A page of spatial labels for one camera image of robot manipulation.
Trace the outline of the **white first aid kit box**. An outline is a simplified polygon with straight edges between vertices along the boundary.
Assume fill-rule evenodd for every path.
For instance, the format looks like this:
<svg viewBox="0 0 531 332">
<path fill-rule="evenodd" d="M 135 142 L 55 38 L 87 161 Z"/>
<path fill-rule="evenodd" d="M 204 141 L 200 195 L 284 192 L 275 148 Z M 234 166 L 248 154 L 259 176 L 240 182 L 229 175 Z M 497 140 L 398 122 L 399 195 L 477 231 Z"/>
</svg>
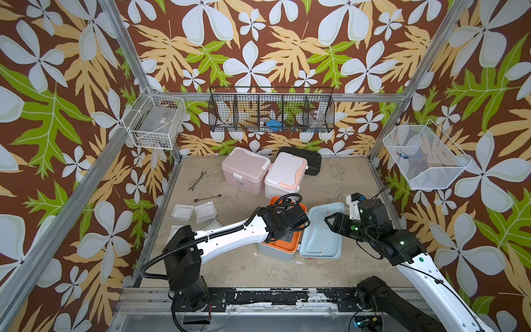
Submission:
<svg viewBox="0 0 531 332">
<path fill-rule="evenodd" d="M 280 152 L 264 179 L 265 197 L 298 193 L 308 169 L 308 161 L 302 157 Z"/>
</svg>

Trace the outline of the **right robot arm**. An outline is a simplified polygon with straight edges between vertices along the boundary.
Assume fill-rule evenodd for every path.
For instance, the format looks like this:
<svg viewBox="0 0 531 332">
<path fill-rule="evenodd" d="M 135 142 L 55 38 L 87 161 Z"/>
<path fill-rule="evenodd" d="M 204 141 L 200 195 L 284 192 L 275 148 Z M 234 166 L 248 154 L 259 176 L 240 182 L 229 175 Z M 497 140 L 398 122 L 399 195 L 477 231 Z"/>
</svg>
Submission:
<svg viewBox="0 0 531 332">
<path fill-rule="evenodd" d="M 330 231 L 369 244 L 379 259 L 387 260 L 412 283 L 434 315 L 410 304 L 377 277 L 357 285 L 356 302 L 361 309 L 383 312 L 408 331 L 491 331 L 443 277 L 416 236 L 394 228 L 380 199 L 356 193 L 348 196 L 347 203 L 347 214 L 325 217 Z"/>
</svg>

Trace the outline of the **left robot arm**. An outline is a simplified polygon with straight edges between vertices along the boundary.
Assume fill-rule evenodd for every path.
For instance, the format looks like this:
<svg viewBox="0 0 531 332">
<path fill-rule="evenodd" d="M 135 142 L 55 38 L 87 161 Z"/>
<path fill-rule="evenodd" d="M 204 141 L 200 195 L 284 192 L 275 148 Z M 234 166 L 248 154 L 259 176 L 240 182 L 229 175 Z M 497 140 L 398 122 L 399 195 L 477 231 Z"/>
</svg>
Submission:
<svg viewBox="0 0 531 332">
<path fill-rule="evenodd" d="M 257 207 L 246 220 L 217 228 L 194 231 L 187 225 L 171 237 L 161 255 L 140 268 L 144 279 L 168 281 L 174 302 L 183 300 L 192 311 L 210 302 L 201 267 L 229 251 L 255 243 L 277 242 L 288 233 L 301 232 L 311 222 L 298 193 L 285 194 L 269 206 Z"/>
</svg>

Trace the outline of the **blue orange first aid kit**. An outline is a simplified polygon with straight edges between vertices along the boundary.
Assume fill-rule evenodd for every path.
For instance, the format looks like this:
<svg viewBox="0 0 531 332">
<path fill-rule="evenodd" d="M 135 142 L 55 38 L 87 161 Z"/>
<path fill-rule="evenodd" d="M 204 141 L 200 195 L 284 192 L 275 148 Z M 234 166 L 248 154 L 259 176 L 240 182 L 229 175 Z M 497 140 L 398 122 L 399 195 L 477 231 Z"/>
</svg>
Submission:
<svg viewBox="0 0 531 332">
<path fill-rule="evenodd" d="M 312 207 L 308 213 L 311 225 L 303 230 L 297 251 L 303 258 L 336 260 L 342 254 L 342 236 L 330 231 L 324 218 L 344 212 L 344 204 L 329 203 Z"/>
</svg>

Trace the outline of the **orange tray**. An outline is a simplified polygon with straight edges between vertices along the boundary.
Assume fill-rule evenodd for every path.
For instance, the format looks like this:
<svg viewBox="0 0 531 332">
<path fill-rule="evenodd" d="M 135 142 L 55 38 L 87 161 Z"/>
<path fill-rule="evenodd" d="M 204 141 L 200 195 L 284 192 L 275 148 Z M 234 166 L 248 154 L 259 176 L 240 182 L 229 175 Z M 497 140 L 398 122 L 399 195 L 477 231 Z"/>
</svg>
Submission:
<svg viewBox="0 0 531 332">
<path fill-rule="evenodd" d="M 274 196 L 270 200 L 270 206 L 294 202 L 300 203 L 301 200 L 302 198 L 299 194 Z M 302 233 L 302 230 L 298 232 L 288 231 L 279 241 L 259 243 L 257 245 L 258 250 L 260 253 L 277 260 L 291 261 L 295 253 L 299 250 Z"/>
</svg>

